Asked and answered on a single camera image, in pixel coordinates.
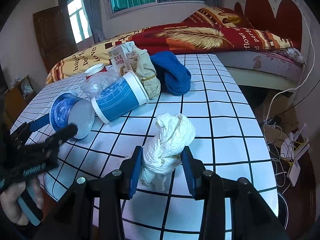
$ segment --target blue and white cup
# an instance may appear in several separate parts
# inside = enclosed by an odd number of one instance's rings
[[[148,95],[133,71],[129,71],[91,99],[94,110],[104,123],[148,102]]]
[[[94,109],[90,101],[77,96],[78,93],[69,91],[58,95],[50,109],[50,124],[57,132],[68,124],[75,124],[78,128],[76,139],[86,137],[94,122]]]

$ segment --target feather print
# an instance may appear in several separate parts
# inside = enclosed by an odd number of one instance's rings
[[[158,37],[166,37],[180,42],[188,42],[201,49],[215,49],[221,47],[223,41],[227,41],[233,48],[233,44],[225,39],[220,30],[207,27],[186,27],[165,30],[157,33]]]

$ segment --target milk carton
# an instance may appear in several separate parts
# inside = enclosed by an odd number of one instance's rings
[[[133,53],[133,45],[134,41],[129,41],[115,46],[108,52],[112,65],[121,74],[121,76],[128,73],[129,70],[133,70],[128,60],[128,56]]]

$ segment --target heart-shaped headboard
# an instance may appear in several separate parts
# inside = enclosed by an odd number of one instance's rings
[[[292,0],[281,0],[276,18],[268,0],[246,0],[244,13],[240,3],[234,11],[249,19],[255,29],[269,31],[281,38],[290,38],[299,44],[302,42],[302,16]]]

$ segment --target blue cloth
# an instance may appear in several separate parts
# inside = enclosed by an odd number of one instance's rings
[[[157,78],[173,95],[184,95],[190,90],[191,74],[171,51],[158,52],[150,57]]]

